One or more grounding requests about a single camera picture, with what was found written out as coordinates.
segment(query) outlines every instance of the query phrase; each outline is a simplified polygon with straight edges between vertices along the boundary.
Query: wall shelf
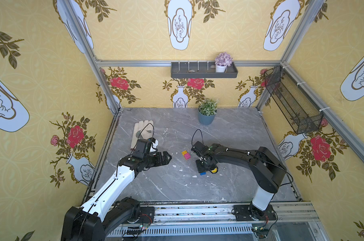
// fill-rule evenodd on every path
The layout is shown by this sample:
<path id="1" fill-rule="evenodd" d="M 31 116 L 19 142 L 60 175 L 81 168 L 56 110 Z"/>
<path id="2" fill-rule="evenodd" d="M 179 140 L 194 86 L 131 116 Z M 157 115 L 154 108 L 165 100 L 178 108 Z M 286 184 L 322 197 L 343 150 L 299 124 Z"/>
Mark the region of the wall shelf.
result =
<path id="1" fill-rule="evenodd" d="M 237 78 L 237 67 L 232 63 L 226 69 L 225 73 L 216 73 L 216 69 L 210 68 L 215 65 L 214 61 L 190 61 L 190 62 L 172 62 L 171 63 L 171 78 Z"/>

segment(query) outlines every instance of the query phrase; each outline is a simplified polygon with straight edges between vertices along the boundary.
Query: marble floor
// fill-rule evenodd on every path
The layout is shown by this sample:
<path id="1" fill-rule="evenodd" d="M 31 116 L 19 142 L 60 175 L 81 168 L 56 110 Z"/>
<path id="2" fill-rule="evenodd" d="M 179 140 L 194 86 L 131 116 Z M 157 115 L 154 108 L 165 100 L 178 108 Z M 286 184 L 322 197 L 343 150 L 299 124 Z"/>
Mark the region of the marble floor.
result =
<path id="1" fill-rule="evenodd" d="M 237 149 L 258 149 L 265 146 L 274 154 L 273 144 L 255 108 L 220 108 L 209 126 L 198 122 L 195 108 L 124 108 L 113 141 L 103 163 L 96 190 L 111 177 L 120 158 L 130 153 L 134 124 L 141 120 L 154 121 L 154 138 L 158 150 L 168 151 L 172 160 L 167 166 L 143 171 L 118 197 L 140 201 L 210 201 L 247 202 L 257 190 L 252 171 L 239 166 L 219 163 L 217 174 L 200 176 L 195 165 L 196 155 L 190 151 L 191 137 L 201 129 L 204 144 L 220 143 Z M 201 140 L 199 132 L 194 142 Z M 181 152 L 191 158 L 185 160 Z M 290 185 L 282 186 L 274 201 L 295 201 Z"/>

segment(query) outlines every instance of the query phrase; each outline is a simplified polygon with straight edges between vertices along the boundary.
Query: wire basket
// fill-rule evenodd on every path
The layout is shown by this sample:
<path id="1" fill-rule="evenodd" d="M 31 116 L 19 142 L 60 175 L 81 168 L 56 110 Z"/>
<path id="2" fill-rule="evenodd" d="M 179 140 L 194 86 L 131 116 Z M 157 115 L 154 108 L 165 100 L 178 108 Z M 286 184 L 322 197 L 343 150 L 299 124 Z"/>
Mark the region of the wire basket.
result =
<path id="1" fill-rule="evenodd" d="M 323 113 L 281 66 L 264 73 L 265 86 L 296 134 L 317 131 Z"/>

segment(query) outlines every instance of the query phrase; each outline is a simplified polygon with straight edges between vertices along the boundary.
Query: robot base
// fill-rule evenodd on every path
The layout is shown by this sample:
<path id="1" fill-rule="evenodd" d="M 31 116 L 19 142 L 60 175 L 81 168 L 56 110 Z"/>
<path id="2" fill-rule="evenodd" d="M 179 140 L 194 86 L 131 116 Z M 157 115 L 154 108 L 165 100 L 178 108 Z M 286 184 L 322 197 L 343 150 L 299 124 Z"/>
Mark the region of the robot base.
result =
<path id="1" fill-rule="evenodd" d="M 272 205 L 268 205 L 265 211 L 257 209 L 253 205 L 234 205 L 234 215 L 237 221 L 265 221 L 265 215 L 270 220 L 276 220 Z"/>

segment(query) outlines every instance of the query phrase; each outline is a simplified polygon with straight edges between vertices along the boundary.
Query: metal rail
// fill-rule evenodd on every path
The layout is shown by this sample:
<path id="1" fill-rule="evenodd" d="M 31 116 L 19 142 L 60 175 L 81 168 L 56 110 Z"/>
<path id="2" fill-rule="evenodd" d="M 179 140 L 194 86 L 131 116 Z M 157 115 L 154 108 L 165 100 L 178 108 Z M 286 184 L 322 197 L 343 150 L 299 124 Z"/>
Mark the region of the metal rail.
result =
<path id="1" fill-rule="evenodd" d="M 207 62 L 207 60 L 97 60 L 98 67 L 171 67 L 171 62 Z M 237 60 L 237 67 L 273 67 L 280 60 Z"/>

